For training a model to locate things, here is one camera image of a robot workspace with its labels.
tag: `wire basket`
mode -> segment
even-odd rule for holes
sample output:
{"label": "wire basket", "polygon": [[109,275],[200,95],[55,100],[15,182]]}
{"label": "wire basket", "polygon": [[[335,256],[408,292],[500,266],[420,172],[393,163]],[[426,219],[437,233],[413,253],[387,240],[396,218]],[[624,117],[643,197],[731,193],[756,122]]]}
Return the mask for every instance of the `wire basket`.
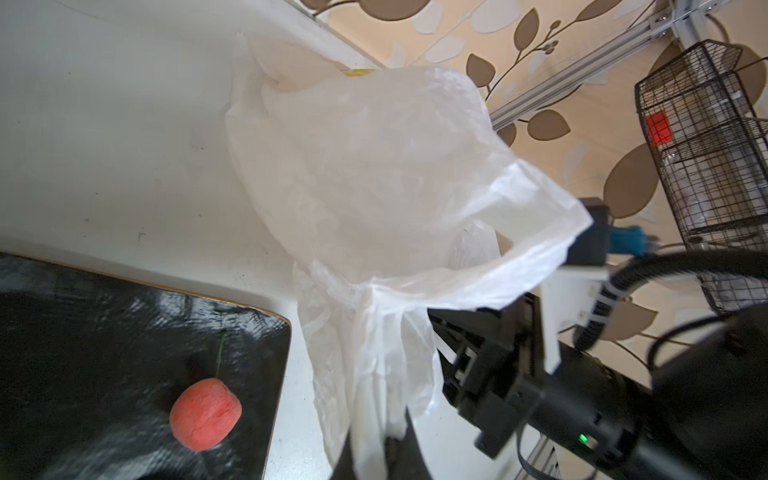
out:
{"label": "wire basket", "polygon": [[[637,113],[688,250],[768,251],[768,120],[736,71],[742,49],[706,40],[635,87]],[[768,301],[768,282],[699,276],[717,312]]]}

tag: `white surface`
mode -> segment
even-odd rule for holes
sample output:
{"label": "white surface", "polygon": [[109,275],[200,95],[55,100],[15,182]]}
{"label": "white surface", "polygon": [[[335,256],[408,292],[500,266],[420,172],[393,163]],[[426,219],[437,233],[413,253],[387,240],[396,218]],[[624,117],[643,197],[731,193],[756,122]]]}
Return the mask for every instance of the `white surface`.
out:
{"label": "white surface", "polygon": [[544,370],[553,373],[560,366],[558,332],[570,325],[586,325],[608,280],[602,266],[562,266],[541,284],[541,329],[544,337]]}
{"label": "white surface", "polygon": [[[292,262],[223,132],[234,33],[256,28],[369,66],[282,0],[0,3],[0,250],[295,319]],[[294,324],[265,478],[330,474],[311,374]],[[435,480],[514,477],[444,401],[416,425]]]}

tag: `black tray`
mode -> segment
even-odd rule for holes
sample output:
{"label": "black tray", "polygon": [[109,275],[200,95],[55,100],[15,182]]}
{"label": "black tray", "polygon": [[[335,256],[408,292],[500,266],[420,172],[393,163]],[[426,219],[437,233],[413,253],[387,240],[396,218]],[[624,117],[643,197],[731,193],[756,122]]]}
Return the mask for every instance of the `black tray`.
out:
{"label": "black tray", "polygon": [[[290,345],[273,313],[0,253],[0,479],[263,476]],[[214,376],[243,414],[205,452],[168,413]]]}

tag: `red ball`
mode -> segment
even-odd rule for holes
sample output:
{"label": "red ball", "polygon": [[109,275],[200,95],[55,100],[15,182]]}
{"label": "red ball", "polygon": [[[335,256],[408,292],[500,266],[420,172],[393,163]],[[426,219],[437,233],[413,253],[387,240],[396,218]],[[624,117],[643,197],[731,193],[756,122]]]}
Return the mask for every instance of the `red ball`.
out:
{"label": "red ball", "polygon": [[170,430],[190,450],[208,450],[226,437],[243,407],[219,379],[201,380],[176,400],[170,410]]}

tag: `wallpaper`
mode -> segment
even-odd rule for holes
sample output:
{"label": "wallpaper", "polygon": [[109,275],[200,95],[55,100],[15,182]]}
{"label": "wallpaper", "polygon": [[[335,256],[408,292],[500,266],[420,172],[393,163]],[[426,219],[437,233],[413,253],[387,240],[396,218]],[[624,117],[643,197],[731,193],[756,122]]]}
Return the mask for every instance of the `wallpaper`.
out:
{"label": "wallpaper", "polygon": [[649,0],[291,1],[387,67],[467,72],[490,110],[656,9]]}
{"label": "wallpaper", "polygon": [[[386,67],[441,64],[464,71],[490,111],[508,103],[615,35],[662,9],[663,0],[301,0]],[[744,48],[740,66],[768,55],[765,0],[733,0],[707,19],[712,37]],[[665,244],[681,241],[636,113],[634,86],[681,53],[668,38],[499,135],[577,197],[600,197],[619,227],[639,225]],[[766,63],[740,72],[760,117],[768,118]],[[611,256],[612,264],[627,257]],[[593,354],[648,382],[643,358],[654,336],[711,314],[695,278],[652,282],[614,311]],[[687,333],[669,357],[706,331]]]}

